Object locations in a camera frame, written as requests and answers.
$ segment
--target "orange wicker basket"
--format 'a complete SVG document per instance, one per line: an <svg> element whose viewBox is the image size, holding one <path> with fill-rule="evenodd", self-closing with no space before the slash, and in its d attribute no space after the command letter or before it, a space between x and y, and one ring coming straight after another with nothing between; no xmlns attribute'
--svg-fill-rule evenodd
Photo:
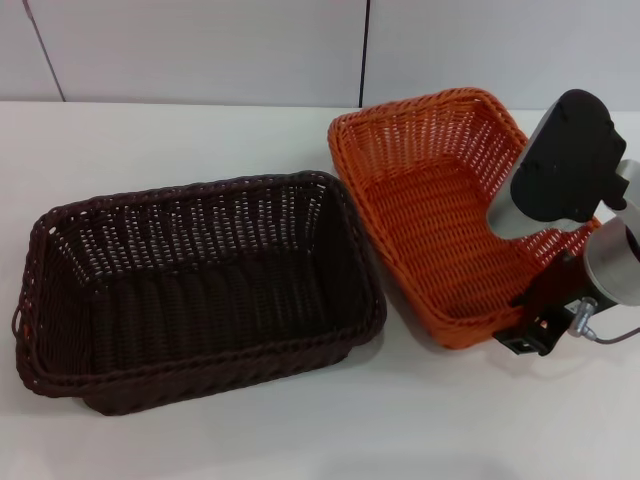
<svg viewBox="0 0 640 480"><path fill-rule="evenodd" d="M527 142L505 107L474 88L336 118L333 162L383 260L441 345L466 348L513 326L510 301L563 249L582 251L597 221L504 241L489 203Z"/></svg>

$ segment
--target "woven pattern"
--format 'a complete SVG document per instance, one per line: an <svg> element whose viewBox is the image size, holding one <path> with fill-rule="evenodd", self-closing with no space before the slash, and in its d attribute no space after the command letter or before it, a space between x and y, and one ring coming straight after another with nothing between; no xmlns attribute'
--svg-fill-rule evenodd
<svg viewBox="0 0 640 480"><path fill-rule="evenodd" d="M336 363L386 317L363 232L314 172L53 209L14 318L20 376L111 415Z"/></svg>
<svg viewBox="0 0 640 480"><path fill-rule="evenodd" d="M433 338L465 348L514 325L510 301L597 225L503 241L491 199L526 145L506 109L472 88L341 116L329 129L335 167L376 248Z"/></svg>

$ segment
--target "robotic arm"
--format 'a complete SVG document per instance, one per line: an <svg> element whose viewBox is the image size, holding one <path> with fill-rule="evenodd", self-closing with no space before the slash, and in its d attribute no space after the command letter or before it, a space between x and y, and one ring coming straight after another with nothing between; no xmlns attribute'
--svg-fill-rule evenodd
<svg viewBox="0 0 640 480"><path fill-rule="evenodd" d="M626 142L604 104L571 90L547 111L493 199L487 223L494 235L516 239L555 228L573 231L600 202L615 218L589 237L584 253L558 255L513 304L518 325L494 336L517 354L547 355L564 332L602 343L592 315L640 305L640 164L622 160Z"/></svg>

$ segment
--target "silver metal cylinder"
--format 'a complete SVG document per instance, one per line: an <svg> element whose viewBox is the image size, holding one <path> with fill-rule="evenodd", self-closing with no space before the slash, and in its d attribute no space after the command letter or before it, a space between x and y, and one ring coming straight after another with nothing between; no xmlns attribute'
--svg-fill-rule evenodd
<svg viewBox="0 0 640 480"><path fill-rule="evenodd" d="M622 305L640 305L640 262L620 218L609 220L591 234L584 262L589 278L606 297Z"/></svg>

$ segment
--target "cable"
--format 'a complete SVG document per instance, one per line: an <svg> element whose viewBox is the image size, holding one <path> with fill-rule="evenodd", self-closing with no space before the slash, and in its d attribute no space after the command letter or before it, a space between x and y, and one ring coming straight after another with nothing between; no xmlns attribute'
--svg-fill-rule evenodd
<svg viewBox="0 0 640 480"><path fill-rule="evenodd" d="M640 328L631 330L630 332L627 332L624 335L620 335L619 337L609 338L607 340L604 340L602 338L595 338L593 341L596 343L599 343L600 345L613 345L614 343L622 342L627 338L631 338L634 335L637 335L638 333L640 333Z"/></svg>

